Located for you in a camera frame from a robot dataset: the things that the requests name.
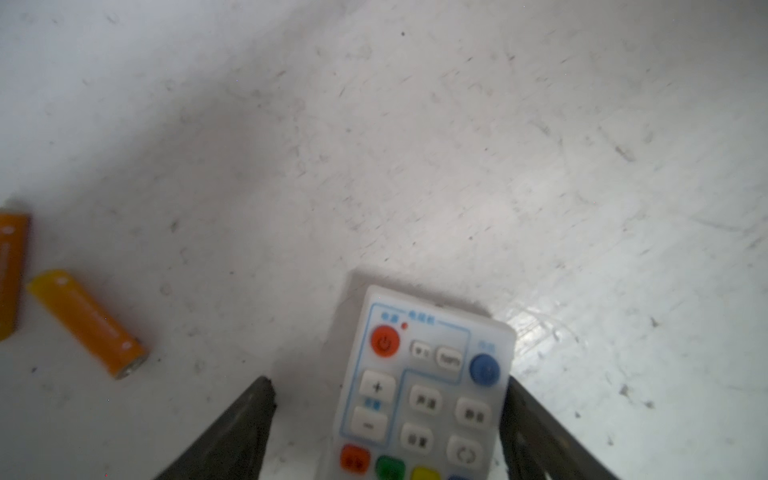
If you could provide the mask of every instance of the white remote control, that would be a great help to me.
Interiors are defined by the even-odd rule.
[[[488,477],[515,331],[371,286],[320,478]]]

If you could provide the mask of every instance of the orange button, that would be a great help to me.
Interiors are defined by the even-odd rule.
[[[400,335],[389,325],[381,325],[371,334],[371,347],[378,356],[395,355],[400,348]]]
[[[341,468],[352,473],[365,473],[371,463],[371,452],[349,443],[341,449]]]

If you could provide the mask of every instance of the blue button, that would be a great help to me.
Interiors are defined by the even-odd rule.
[[[498,382],[498,377],[502,374],[498,367],[498,362],[487,353],[481,353],[472,359],[469,364],[469,375],[478,385],[491,386]]]

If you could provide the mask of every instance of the battery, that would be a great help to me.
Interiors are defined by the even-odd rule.
[[[0,340],[16,326],[29,215],[0,208]]]
[[[53,314],[115,379],[133,372],[147,351],[64,270],[41,273],[27,290]]]

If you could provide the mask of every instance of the white tabletop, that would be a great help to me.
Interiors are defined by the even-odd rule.
[[[749,3],[4,2],[27,273],[70,269],[151,357],[116,382],[24,296],[0,478],[152,478],[261,374],[263,478],[310,478],[363,280],[510,322],[515,375],[622,478],[765,478]]]

